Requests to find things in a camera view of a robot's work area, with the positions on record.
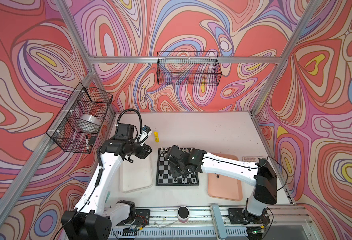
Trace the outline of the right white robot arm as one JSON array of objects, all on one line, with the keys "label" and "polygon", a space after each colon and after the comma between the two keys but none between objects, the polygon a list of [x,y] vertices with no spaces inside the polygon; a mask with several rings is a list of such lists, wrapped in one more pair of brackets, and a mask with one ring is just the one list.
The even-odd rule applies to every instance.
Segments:
[{"label": "right white robot arm", "polygon": [[254,217],[261,216],[266,206],[277,203],[278,176],[268,159],[241,162],[196,148],[185,152],[177,145],[170,147],[164,158],[169,161],[174,177],[197,173],[217,174],[252,186],[246,213]]}]

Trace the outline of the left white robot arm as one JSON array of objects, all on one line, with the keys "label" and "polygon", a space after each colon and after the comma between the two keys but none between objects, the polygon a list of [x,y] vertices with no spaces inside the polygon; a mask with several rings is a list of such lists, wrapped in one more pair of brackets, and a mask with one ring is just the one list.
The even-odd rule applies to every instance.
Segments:
[{"label": "left white robot arm", "polygon": [[141,127],[138,137],[133,136],[134,129],[134,125],[118,124],[116,134],[97,149],[98,169],[74,209],[65,211],[61,217],[68,239],[107,240],[118,224],[135,222],[134,202],[118,201],[114,206],[105,207],[110,194],[108,187],[123,161],[129,161],[131,156],[144,160],[152,152],[145,144],[151,128]]}]

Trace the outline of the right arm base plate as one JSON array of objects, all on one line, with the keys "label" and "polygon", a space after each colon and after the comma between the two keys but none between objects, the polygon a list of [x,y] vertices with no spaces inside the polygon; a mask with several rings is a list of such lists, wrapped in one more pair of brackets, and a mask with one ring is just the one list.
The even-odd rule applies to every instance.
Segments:
[{"label": "right arm base plate", "polygon": [[267,225],[271,222],[266,208],[259,217],[249,214],[246,208],[229,208],[228,218],[233,225]]}]

